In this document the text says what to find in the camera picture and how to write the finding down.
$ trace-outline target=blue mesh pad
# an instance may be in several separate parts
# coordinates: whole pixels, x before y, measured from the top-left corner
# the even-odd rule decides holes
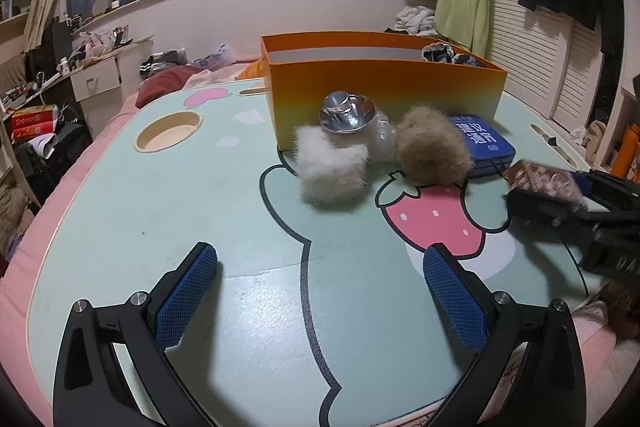
[[[207,245],[156,315],[156,344],[162,349],[176,346],[216,275],[218,256]]]
[[[575,182],[578,184],[578,188],[580,188],[580,192],[589,197],[593,192],[593,183],[591,183],[589,177],[581,172],[572,172],[572,174],[574,175]]]
[[[476,299],[436,247],[427,248],[422,270],[462,343],[480,353],[486,343],[486,316]]]

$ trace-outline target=desk drawer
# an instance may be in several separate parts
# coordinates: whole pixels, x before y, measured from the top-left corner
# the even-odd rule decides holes
[[[120,75],[115,58],[108,58],[73,74],[71,84],[78,102],[94,94],[120,87]]]

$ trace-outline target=red package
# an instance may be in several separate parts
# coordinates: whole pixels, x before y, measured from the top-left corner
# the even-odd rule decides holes
[[[15,111],[11,116],[11,129],[15,131],[22,127],[36,125],[46,121],[58,120],[57,105],[37,105]]]
[[[40,122],[36,125],[28,125],[27,127],[21,127],[14,130],[14,140],[17,142],[26,142],[31,138],[40,136],[41,134],[47,134],[53,132],[56,129],[56,122],[46,121]]]

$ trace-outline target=white louvered door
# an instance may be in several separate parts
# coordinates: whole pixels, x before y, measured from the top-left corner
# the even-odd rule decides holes
[[[588,124],[601,69],[600,27],[593,31],[574,22],[566,72],[553,113],[553,119],[566,130]]]
[[[566,68],[572,19],[518,0],[494,0],[488,58],[508,70],[504,89],[550,118]]]

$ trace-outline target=brown fluffy ball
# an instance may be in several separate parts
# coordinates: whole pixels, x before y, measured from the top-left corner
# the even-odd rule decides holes
[[[396,126],[396,152],[404,174],[424,185],[461,184],[473,165],[462,132],[427,106],[412,108]]]

